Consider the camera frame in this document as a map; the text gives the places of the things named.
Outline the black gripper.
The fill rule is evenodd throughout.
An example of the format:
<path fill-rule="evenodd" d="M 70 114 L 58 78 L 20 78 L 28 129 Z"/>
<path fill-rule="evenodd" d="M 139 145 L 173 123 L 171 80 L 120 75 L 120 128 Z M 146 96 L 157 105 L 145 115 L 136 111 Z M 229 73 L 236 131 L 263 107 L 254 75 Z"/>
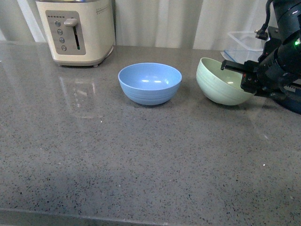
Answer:
<path fill-rule="evenodd" d="M 224 60 L 221 70 L 243 73 L 241 88 L 256 96 L 271 99 L 300 99 L 296 93 L 285 89 L 285 86 L 301 89 L 300 85 L 295 83 L 299 75 L 284 71 L 277 63 L 261 65 L 248 60 L 240 64 Z"/>

